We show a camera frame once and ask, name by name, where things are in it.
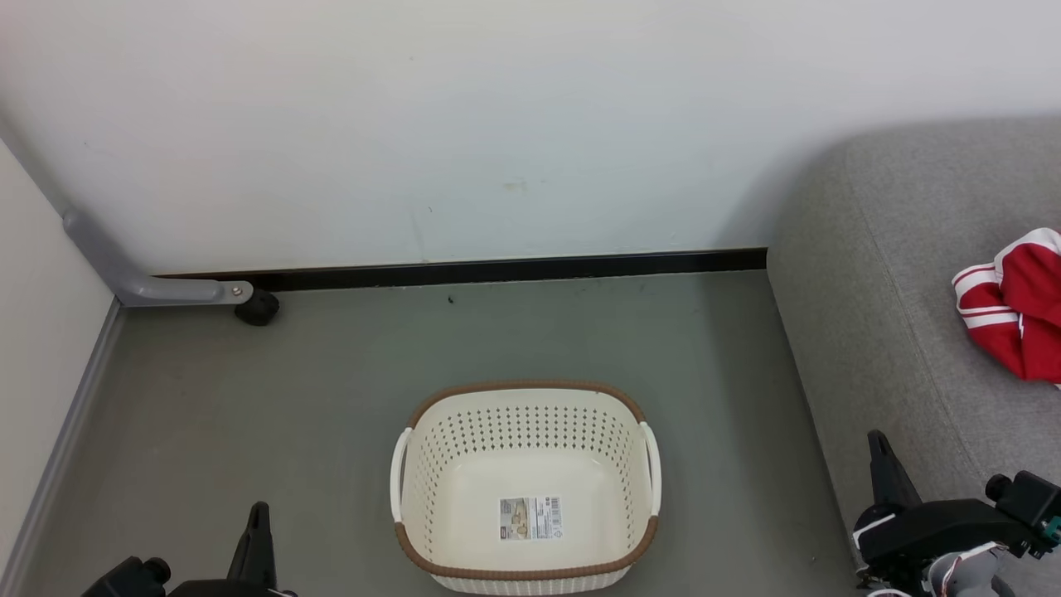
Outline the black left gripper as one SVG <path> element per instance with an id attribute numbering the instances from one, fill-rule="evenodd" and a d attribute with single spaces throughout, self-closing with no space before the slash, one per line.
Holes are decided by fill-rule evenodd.
<path id="1" fill-rule="evenodd" d="M 225 578 L 189 580 L 166 589 L 172 570 L 160 558 L 128 558 L 103 574 L 82 597 L 295 597 L 278 590 L 269 505 L 256 502 Z"/>

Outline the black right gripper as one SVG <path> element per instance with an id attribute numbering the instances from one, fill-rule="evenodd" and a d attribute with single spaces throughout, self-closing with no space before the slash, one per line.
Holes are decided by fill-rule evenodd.
<path id="1" fill-rule="evenodd" d="M 912 570 L 982 545 L 1034 559 L 1061 546 L 1044 533 L 1044 524 L 1061 517 L 1058 485 L 1027 471 L 1015 478 L 998 473 L 986 484 L 988 502 L 922 502 L 886 434 L 869 431 L 867 440 L 873 506 L 857 522 L 854 545 L 872 570 Z"/>

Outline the red Bulls 23 jersey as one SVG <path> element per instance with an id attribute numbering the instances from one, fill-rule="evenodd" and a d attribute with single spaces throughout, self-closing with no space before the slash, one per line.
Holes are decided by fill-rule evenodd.
<path id="1" fill-rule="evenodd" d="M 952 279 L 956 310 L 971 340 L 1020 379 L 1027 379 L 1023 316 L 1003 299 L 1001 277 L 990 264 L 974 265 Z"/>

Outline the red shorts white trim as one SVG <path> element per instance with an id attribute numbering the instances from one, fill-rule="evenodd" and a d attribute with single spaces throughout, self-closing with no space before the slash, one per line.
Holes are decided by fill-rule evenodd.
<path id="1" fill-rule="evenodd" d="M 1001 362 L 1061 390 L 1061 233 L 1034 228 L 994 257 L 1001 299 L 1016 316 Z"/>

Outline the grey fabric sofa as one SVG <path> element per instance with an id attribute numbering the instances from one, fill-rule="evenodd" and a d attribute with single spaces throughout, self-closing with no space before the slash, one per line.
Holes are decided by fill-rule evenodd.
<path id="1" fill-rule="evenodd" d="M 982 352 L 952 291 L 1040 227 L 1061 228 L 1061 115 L 864 133 L 793 189 L 767 273 L 846 529 L 873 501 L 869 431 L 925 501 L 1061 485 L 1061 390 Z"/>

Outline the black caster wheel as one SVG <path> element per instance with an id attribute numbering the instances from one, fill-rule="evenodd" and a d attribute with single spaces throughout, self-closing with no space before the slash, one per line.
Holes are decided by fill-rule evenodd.
<path id="1" fill-rule="evenodd" d="M 243 323 L 265 328 L 279 313 L 281 303 L 269 291 L 254 289 L 246 302 L 234 306 L 234 316 Z"/>

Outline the paper label sticker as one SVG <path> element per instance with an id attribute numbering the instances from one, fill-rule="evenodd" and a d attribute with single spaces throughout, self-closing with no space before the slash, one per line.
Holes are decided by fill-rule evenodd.
<path id="1" fill-rule="evenodd" d="M 500 541 L 559 541 L 564 535 L 560 496 L 499 501 Z"/>

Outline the white plastic laundry basket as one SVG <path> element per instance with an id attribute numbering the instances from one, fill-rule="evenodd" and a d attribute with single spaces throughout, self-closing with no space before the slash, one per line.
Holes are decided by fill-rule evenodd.
<path id="1" fill-rule="evenodd" d="M 451 388 L 408 418 L 390 462 L 410 562 L 470 595 L 553 597 L 615 585 L 651 547 L 661 453 L 636 401 L 603 383 Z M 560 496 L 564 539 L 500 541 L 499 501 Z"/>

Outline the black baseboard strip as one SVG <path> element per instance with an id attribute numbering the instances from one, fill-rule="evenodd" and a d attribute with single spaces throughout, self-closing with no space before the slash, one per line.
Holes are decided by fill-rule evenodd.
<path id="1" fill-rule="evenodd" d="M 242 280 L 251 283 L 255 288 L 276 294 L 276 292 L 314 289 L 450 286 L 450 284 L 546 282 L 546 280 L 659 274 L 733 273 L 765 269 L 766 265 L 766 248 L 742 248 L 705 252 L 428 262 L 379 265 L 379 267 L 254 269 L 254 271 L 182 274 L 182 279 L 215 279 L 225 283 Z"/>

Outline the grey wall skirting strip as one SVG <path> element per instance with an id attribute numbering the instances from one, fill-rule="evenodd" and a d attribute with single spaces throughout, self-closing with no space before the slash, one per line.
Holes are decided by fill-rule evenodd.
<path id="1" fill-rule="evenodd" d="M 85 424 L 90 418 L 90 412 L 94 409 L 95 392 L 98 392 L 99 383 L 104 376 L 107 364 L 109 364 L 114 344 L 120 335 L 122 324 L 122 305 L 117 299 L 114 299 L 109 313 L 104 318 L 98 339 L 95 339 L 90 359 L 85 366 L 83 376 L 80 377 L 76 393 L 73 396 L 67 415 L 65 415 L 56 444 L 54 444 L 49 460 L 46 462 L 41 480 L 39 480 L 34 498 L 31 501 L 22 529 L 20 529 L 12 548 L 7 565 L 0 575 L 0 597 L 19 597 L 22 592 L 27 573 L 31 568 L 41 539 L 46 534 L 48 519 L 60 492 L 60 484 L 63 484 L 67 469 L 75 458 L 80 437 L 82 437 Z"/>

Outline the grey metal bracket leg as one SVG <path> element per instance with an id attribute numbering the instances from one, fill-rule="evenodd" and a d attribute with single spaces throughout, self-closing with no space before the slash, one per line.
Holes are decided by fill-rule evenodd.
<path id="1" fill-rule="evenodd" d="M 149 275 L 104 228 L 82 209 L 63 212 L 65 234 L 125 308 L 240 305 L 253 298 L 249 282 L 214 279 L 168 279 Z"/>

